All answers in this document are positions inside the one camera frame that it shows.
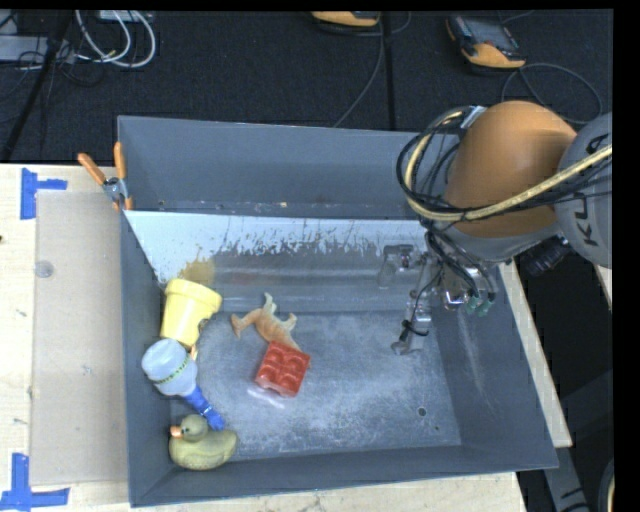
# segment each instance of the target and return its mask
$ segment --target bin floor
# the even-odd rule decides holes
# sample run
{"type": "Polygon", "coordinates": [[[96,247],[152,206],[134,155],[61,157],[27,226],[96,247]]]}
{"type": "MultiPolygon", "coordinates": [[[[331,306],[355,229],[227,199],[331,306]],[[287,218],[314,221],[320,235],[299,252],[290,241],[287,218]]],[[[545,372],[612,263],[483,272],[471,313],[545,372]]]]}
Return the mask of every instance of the bin floor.
{"type": "Polygon", "coordinates": [[[292,398],[254,383],[267,349],[254,326],[237,339],[220,313],[202,331],[198,382],[239,436],[234,460],[460,444],[433,330],[422,351],[398,356],[400,312],[297,316],[311,366],[292,398]]]}

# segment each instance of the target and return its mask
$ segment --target plastic toy animal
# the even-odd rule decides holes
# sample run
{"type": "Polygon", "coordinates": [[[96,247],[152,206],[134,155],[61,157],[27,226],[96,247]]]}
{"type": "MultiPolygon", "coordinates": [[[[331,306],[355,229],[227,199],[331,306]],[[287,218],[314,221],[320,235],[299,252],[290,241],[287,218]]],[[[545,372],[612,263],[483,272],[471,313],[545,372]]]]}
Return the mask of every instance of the plastic toy animal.
{"type": "Polygon", "coordinates": [[[202,416],[190,414],[179,426],[171,427],[169,455],[180,467],[204,471],[227,462],[237,442],[238,435],[233,430],[212,430],[202,416]]]}
{"type": "Polygon", "coordinates": [[[302,349],[291,337],[291,330],[296,325],[297,317],[293,313],[289,313],[287,320],[280,320],[274,314],[277,306],[273,302],[273,298],[268,293],[265,293],[264,296],[266,300],[262,308],[250,311],[243,318],[231,315],[231,325],[235,335],[239,338],[244,329],[255,324],[256,330],[267,343],[278,341],[302,352],[302,349]]]}

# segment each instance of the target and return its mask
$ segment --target gray bin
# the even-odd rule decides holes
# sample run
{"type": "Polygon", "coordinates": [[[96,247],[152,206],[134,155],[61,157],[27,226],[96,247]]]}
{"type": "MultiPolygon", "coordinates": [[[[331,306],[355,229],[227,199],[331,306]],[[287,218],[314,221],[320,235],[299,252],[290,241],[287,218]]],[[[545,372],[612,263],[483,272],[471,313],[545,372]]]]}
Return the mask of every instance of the gray bin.
{"type": "Polygon", "coordinates": [[[120,117],[135,211],[121,216],[123,339],[132,506],[557,466],[500,276],[486,317],[436,302],[424,349],[401,331],[419,274],[377,281],[387,245],[425,250],[395,177],[411,133],[120,117]],[[224,298],[198,342],[198,381],[236,430],[225,465],[173,465],[169,426],[189,409],[144,375],[163,286],[215,262],[224,298]],[[298,396],[260,390],[266,343],[228,317],[269,292],[311,355],[298,396]]]}

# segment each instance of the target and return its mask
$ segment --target black floor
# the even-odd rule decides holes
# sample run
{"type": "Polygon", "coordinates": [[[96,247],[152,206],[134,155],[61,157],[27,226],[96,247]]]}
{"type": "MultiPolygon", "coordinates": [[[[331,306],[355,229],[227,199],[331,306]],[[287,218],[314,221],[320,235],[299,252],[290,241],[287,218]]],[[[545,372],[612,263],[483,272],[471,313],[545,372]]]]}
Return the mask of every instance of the black floor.
{"type": "MultiPolygon", "coordinates": [[[[51,12],[27,14],[21,30],[41,33],[44,51],[51,12]]],[[[387,31],[396,33],[383,47],[380,37],[319,30],[303,12],[156,11],[157,55],[148,66],[54,66],[10,161],[75,163],[84,151],[98,164],[111,165],[121,114],[333,126],[374,70],[366,94],[341,127],[415,132],[452,107],[515,98],[543,102],[573,120],[576,129],[579,121],[611,111],[613,9],[468,12],[512,19],[508,28],[534,65],[526,71],[529,87],[519,76],[507,83],[504,74],[471,73],[447,35],[448,14],[385,14],[387,31]]],[[[89,23],[91,13],[83,15],[89,23]]],[[[103,45],[121,43],[117,26],[88,26],[103,45]]],[[[142,54],[149,43],[142,32],[137,35],[142,54]]],[[[76,23],[67,38],[79,41],[76,23]]],[[[36,79],[37,71],[11,63],[0,67],[3,143],[36,79]]],[[[578,256],[523,280],[562,400],[612,368],[612,317],[593,266],[578,256]]],[[[611,421],[592,430],[593,437],[581,435],[576,442],[574,460],[589,505],[597,510],[600,468],[613,449],[611,421]]],[[[544,508],[552,505],[542,474],[520,477],[530,512],[553,510],[544,508]]]]}

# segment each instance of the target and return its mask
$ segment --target orange handle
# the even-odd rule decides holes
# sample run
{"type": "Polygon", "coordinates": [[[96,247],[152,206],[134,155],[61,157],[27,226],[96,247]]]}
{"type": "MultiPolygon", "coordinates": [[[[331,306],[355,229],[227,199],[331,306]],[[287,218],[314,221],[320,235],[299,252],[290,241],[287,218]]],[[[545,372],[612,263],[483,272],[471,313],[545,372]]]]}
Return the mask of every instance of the orange handle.
{"type": "Polygon", "coordinates": [[[80,162],[82,167],[87,170],[87,172],[91,175],[91,177],[98,185],[103,185],[104,182],[107,181],[104,173],[96,165],[93,159],[86,153],[78,153],[78,162],[80,162]]]}
{"type": "Polygon", "coordinates": [[[116,142],[113,146],[113,160],[116,164],[116,173],[118,174],[118,178],[121,180],[125,179],[127,177],[127,167],[124,164],[121,142],[116,142]]]}

